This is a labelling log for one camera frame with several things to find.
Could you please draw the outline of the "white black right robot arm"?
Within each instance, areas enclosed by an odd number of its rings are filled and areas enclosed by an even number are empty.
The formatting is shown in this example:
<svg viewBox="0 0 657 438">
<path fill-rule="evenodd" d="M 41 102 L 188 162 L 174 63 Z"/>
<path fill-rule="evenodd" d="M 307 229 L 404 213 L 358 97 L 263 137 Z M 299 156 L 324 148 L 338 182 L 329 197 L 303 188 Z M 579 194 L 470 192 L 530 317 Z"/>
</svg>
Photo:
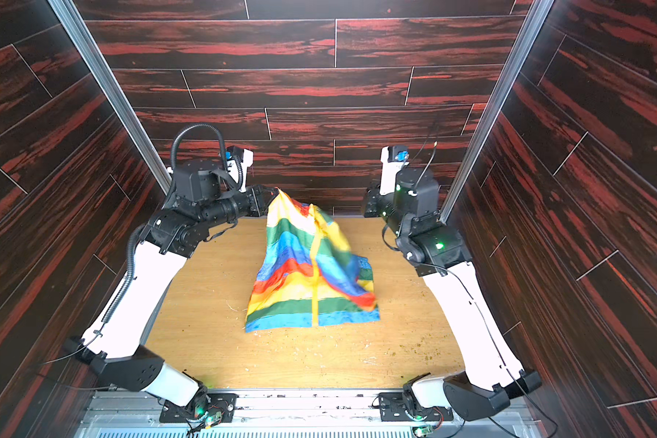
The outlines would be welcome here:
<svg viewBox="0 0 657 438">
<path fill-rule="evenodd" d="M 403 386 L 413 418 L 444 408 L 466 422 L 493 417 L 514 399 L 541 385 L 511 348 L 485 302 L 465 239 L 444 224 L 438 209 L 440 185 L 427 168 L 413 166 L 402 145 L 381 150 L 381 180 L 368 189 L 362 211 L 381 217 L 401 253 L 439 303 L 465 363 L 456 375 L 423 374 Z"/>
</svg>

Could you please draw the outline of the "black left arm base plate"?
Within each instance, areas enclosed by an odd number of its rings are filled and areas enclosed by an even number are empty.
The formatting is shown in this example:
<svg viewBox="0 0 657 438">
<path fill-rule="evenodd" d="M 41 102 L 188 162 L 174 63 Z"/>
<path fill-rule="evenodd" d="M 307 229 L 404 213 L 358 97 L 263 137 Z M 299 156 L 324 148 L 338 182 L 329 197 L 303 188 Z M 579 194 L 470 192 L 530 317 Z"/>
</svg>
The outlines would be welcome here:
<svg viewBox="0 0 657 438">
<path fill-rule="evenodd" d="M 180 423 L 197 427 L 215 426 L 233 421 L 238 395 L 231 392 L 208 392 L 197 395 L 188 405 L 180 407 L 165 401 L 159 422 L 163 424 Z"/>
</svg>

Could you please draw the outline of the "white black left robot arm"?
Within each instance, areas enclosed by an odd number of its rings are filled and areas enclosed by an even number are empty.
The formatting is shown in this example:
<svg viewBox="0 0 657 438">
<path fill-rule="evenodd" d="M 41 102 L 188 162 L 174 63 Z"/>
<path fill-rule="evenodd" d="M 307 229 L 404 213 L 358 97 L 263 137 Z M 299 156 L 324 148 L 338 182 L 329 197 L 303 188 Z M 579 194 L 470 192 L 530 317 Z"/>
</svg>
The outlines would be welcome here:
<svg viewBox="0 0 657 438">
<path fill-rule="evenodd" d="M 219 160 L 179 162 L 183 140 L 199 130 L 215 135 Z M 251 151 L 227 148 L 221 131 L 208 123 L 189 125 L 174 138 L 172 184 L 162 208 L 131 233 L 120 285 L 81 339 L 69 342 L 70 354 L 88 365 L 102 383 L 151 394 L 181 409 L 188 419 L 207 414 L 212 404 L 204 383 L 175 370 L 147 349 L 142 337 L 167 288 L 197 246 L 215 239 L 213 228 L 226 232 L 241 218 L 268 212 L 278 191 L 247 186 L 252 163 Z"/>
</svg>

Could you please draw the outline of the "rainbow striped zip jacket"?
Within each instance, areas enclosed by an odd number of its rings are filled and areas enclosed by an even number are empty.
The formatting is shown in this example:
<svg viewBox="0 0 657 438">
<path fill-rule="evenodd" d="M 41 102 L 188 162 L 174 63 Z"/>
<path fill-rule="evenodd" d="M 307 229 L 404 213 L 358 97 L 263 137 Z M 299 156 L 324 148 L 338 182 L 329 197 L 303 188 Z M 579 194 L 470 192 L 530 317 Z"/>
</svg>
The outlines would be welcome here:
<svg viewBox="0 0 657 438">
<path fill-rule="evenodd" d="M 339 224 L 280 191 L 266 217 L 266 256 L 247 306 L 247 333 L 381 319 L 373 271 Z"/>
</svg>

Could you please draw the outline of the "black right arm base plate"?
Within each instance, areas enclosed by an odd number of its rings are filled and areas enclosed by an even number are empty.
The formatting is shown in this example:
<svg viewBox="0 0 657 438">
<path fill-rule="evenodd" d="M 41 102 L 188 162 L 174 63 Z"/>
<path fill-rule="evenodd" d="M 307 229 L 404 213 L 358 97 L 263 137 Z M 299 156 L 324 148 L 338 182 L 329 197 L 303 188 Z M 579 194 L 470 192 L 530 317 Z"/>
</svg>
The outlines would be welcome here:
<svg viewBox="0 0 657 438">
<path fill-rule="evenodd" d="M 383 422 L 441 423 L 454 419 L 450 408 L 424 408 L 414 396 L 403 391 L 379 392 L 372 407 L 379 411 Z"/>
</svg>

